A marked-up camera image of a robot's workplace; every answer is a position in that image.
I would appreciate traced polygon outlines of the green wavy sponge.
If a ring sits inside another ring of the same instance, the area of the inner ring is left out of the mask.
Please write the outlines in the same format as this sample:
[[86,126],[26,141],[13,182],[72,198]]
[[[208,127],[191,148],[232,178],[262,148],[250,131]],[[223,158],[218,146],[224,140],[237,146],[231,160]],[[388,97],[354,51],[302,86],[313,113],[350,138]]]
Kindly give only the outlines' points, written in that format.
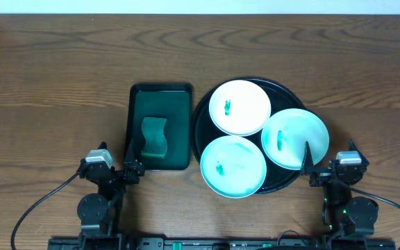
[[164,158],[167,155],[167,139],[165,124],[167,120],[159,117],[145,117],[142,121],[144,148],[141,156],[148,158]]

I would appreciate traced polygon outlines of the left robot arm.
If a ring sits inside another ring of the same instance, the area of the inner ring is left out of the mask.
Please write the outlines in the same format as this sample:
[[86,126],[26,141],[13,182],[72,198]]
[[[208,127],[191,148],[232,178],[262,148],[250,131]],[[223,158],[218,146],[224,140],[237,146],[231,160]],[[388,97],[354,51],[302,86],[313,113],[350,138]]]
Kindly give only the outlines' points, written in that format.
[[81,234],[87,238],[117,234],[126,187],[138,184],[144,172],[144,166],[136,158],[132,140],[126,147],[121,170],[113,166],[105,142],[82,158],[77,174],[81,179],[96,184],[98,192],[84,196],[78,204]]

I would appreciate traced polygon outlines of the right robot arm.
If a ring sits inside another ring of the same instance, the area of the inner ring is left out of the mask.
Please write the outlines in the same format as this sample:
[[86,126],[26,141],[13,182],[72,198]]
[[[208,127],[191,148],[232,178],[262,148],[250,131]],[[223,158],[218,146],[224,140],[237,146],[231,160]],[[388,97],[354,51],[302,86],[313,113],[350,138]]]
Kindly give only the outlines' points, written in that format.
[[365,237],[374,234],[378,218],[378,204],[366,197],[353,197],[353,185],[358,183],[367,171],[369,161],[361,154],[353,141],[349,149],[337,153],[327,167],[317,167],[308,142],[300,172],[309,176],[311,187],[324,191],[322,222],[332,233],[342,237]]

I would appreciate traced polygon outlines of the white plate top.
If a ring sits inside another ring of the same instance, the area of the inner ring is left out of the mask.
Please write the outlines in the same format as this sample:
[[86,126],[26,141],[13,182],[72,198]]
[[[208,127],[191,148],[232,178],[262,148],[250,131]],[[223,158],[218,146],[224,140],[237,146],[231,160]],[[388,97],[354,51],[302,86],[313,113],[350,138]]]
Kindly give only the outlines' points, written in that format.
[[267,123],[272,107],[267,93],[259,85],[232,80],[213,92],[208,111],[219,130],[229,135],[249,136]]

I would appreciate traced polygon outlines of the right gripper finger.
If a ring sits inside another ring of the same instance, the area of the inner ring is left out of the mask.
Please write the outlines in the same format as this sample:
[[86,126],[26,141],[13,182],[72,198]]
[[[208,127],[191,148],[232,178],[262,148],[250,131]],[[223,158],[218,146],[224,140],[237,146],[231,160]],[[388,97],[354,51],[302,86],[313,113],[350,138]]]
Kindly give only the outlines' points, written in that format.
[[309,174],[314,167],[313,157],[308,141],[305,142],[305,153],[301,164],[301,174]]
[[352,139],[349,139],[349,151],[355,151],[359,156],[362,156]]

